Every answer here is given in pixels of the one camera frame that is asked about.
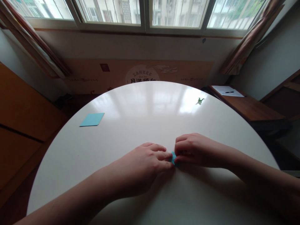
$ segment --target blue paper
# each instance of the blue paper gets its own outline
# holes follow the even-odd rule
[[[87,117],[84,119],[84,121],[80,124],[81,127],[86,126],[97,126],[102,117],[104,116],[104,113],[90,113],[87,115]]]
[[[175,158],[176,158],[176,155],[175,155],[175,152],[172,152],[172,159],[170,159],[170,162],[172,162],[174,165],[175,165]]]

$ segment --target glass pane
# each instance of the glass pane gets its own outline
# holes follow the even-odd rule
[[[265,0],[216,0],[207,28],[248,30]]]
[[[9,0],[24,17],[73,20],[65,0]]]
[[[139,0],[79,0],[89,23],[141,24]]]
[[[207,0],[153,0],[152,26],[200,28]]]

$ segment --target finger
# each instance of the finger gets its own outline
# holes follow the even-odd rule
[[[162,152],[162,151],[155,152],[154,155],[156,156],[156,158],[158,160],[165,160],[165,159],[169,159],[172,157],[172,153]]]
[[[177,156],[174,160],[175,164],[177,163],[196,163],[196,160],[192,156]]]
[[[171,162],[167,162],[167,161],[159,161],[159,165],[158,165],[158,168],[157,168],[157,172],[160,173],[160,172],[169,170],[169,169],[171,169],[171,168],[173,168],[173,167],[174,167],[174,164],[171,163]]]
[[[179,136],[179,137],[176,138],[175,143],[177,143],[179,141],[184,141],[187,138],[188,138],[188,134],[181,135],[181,136]]]
[[[159,145],[159,144],[150,145],[149,149],[151,149],[154,152],[157,152],[157,151],[163,151],[163,152],[165,152],[167,150],[164,146]]]
[[[154,143],[152,143],[152,142],[146,142],[146,143],[143,143],[141,146],[148,147],[148,146],[153,145],[153,144]]]
[[[187,140],[180,141],[175,143],[174,152],[176,156],[182,155],[184,152],[188,151],[188,142]]]

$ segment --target curtain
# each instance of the curtain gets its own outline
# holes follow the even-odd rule
[[[264,36],[276,16],[283,8],[285,0],[269,0],[260,20],[246,34],[241,43],[227,58],[220,72],[225,75],[238,75],[256,43]]]
[[[0,0],[0,19],[50,78],[64,78],[71,74],[8,0]]]

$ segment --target table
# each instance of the table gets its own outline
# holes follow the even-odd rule
[[[198,98],[205,98],[196,104]],[[98,126],[79,127],[88,113]],[[175,138],[197,132],[278,168],[268,148],[234,110],[198,89],[140,82],[108,91],[61,129],[37,172],[27,214],[136,146],[154,142],[174,150]],[[181,165],[161,174],[142,196],[109,204],[92,224],[282,224],[233,173]]]
[[[208,86],[206,91],[234,109],[260,135],[277,139],[284,136],[292,128],[292,124],[285,116],[240,90],[237,91],[245,97],[224,96],[212,86]]]

